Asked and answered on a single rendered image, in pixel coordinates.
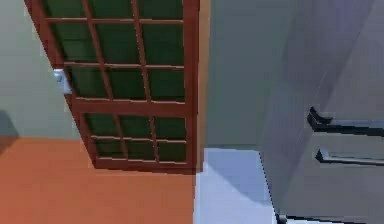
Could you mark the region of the red-brown glass-paned door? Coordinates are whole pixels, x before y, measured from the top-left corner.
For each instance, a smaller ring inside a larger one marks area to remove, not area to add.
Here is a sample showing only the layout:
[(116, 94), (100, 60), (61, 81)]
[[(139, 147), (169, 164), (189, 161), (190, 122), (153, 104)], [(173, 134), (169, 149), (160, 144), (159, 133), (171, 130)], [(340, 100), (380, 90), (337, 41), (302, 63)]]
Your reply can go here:
[(94, 167), (198, 171), (199, 0), (24, 0)]

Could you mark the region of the grey fridge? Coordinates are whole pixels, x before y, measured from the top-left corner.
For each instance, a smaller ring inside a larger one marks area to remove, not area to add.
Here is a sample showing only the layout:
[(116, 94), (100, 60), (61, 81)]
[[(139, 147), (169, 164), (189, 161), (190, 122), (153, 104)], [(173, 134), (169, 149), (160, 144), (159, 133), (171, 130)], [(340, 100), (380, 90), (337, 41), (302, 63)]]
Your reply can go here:
[(311, 107), (339, 120), (384, 120), (384, 0), (299, 0), (262, 138), (261, 159), (281, 221), (384, 224), (384, 137), (314, 132)]

